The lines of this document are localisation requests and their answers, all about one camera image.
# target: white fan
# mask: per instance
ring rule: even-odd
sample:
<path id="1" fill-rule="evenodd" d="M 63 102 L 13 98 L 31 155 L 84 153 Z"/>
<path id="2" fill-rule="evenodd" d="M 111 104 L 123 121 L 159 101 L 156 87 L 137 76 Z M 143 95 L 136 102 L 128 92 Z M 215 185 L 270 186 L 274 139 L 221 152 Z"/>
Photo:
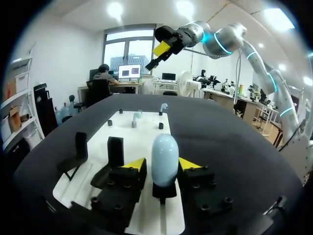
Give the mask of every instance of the white fan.
<path id="1" fill-rule="evenodd" d="M 177 79 L 177 93 L 184 97 L 195 97 L 195 92 L 201 90 L 201 82 L 192 80 L 188 71 L 183 71 Z"/>

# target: window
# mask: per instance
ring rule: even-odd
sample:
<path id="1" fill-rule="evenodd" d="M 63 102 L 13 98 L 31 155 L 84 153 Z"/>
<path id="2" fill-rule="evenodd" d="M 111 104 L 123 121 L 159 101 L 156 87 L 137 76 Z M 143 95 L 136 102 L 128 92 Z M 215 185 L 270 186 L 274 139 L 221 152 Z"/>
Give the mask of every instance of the window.
<path id="1" fill-rule="evenodd" d="M 110 70 L 117 72 L 118 67 L 124 64 L 125 42 L 106 45 L 104 52 L 104 64 L 110 66 Z"/>
<path id="2" fill-rule="evenodd" d="M 130 41 L 128 48 L 128 64 L 141 65 L 142 74 L 150 74 L 146 69 L 146 65 L 151 61 L 153 41 Z"/>
<path id="3" fill-rule="evenodd" d="M 134 38 L 134 37 L 153 37 L 154 30 L 134 30 L 120 33 L 111 33 L 107 35 L 107 41 L 121 39 L 121 38 Z"/>
<path id="4" fill-rule="evenodd" d="M 115 29 L 108 30 L 104 42 L 104 64 L 108 64 L 110 70 L 115 72 L 121 65 L 141 65 L 141 74 L 151 74 L 145 68 L 152 59 L 154 46 L 155 25 L 150 27 L 153 29 L 147 29 L 145 25 L 142 30 L 122 32 L 117 32 Z"/>

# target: blue bottle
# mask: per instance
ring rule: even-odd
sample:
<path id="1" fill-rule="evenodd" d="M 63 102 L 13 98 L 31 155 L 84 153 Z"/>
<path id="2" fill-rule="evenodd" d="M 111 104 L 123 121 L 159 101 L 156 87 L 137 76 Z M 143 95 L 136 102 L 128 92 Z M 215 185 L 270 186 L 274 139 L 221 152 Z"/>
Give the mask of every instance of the blue bottle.
<path id="1" fill-rule="evenodd" d="M 74 101 L 72 101 L 69 105 L 68 105 L 68 109 L 69 109 L 69 114 L 74 116 L 76 114 L 76 110 L 74 109 Z"/>
<path id="2" fill-rule="evenodd" d="M 57 119 L 57 123 L 58 123 L 58 125 L 60 126 L 60 125 L 62 124 L 62 115 L 61 115 L 61 111 L 59 111 L 57 107 L 54 107 L 54 109 L 55 109 L 54 114 L 55 114 L 55 117 L 56 117 L 56 119 Z"/>
<path id="3" fill-rule="evenodd" d="M 62 115 L 62 118 L 65 118 L 65 117 L 67 117 L 67 116 L 70 116 L 69 109 L 68 109 L 66 103 L 64 103 L 64 107 L 63 107 L 62 110 L 61 110 L 61 115 Z"/>

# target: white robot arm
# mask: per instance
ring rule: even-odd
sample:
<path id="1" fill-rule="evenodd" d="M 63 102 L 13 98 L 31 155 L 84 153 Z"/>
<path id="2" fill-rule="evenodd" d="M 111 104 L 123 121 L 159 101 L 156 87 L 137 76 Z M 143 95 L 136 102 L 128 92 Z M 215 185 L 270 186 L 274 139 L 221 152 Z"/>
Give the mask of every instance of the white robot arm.
<path id="1" fill-rule="evenodd" d="M 218 31 L 212 30 L 207 23 L 201 21 L 188 23 L 177 30 L 163 26 L 155 33 L 156 39 L 161 42 L 154 50 L 158 58 L 152 60 L 146 68 L 151 70 L 161 60 L 166 61 L 172 53 L 178 54 L 185 47 L 193 47 L 198 43 L 202 43 L 205 53 L 212 59 L 230 56 L 240 49 L 258 75 L 265 94 L 276 95 L 283 129 L 282 153 L 304 181 L 303 176 L 312 167 L 310 150 L 313 144 L 310 144 L 310 133 L 313 127 L 306 126 L 306 130 L 300 128 L 286 81 L 280 71 L 263 61 L 257 50 L 244 39 L 245 34 L 246 28 L 240 23 L 230 24 Z"/>

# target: cardboard box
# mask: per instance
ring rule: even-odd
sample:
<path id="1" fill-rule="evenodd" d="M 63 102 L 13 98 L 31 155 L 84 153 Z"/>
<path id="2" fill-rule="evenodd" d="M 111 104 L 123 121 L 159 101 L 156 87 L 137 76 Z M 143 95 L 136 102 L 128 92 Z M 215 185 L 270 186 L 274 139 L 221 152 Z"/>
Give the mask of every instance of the cardboard box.
<path id="1" fill-rule="evenodd" d="M 17 132 L 21 127 L 21 119 L 19 114 L 19 108 L 17 106 L 13 107 L 9 113 L 10 125 L 13 131 Z"/>
<path id="2" fill-rule="evenodd" d="M 16 94 L 16 79 L 4 82 L 2 87 L 2 103 Z"/>

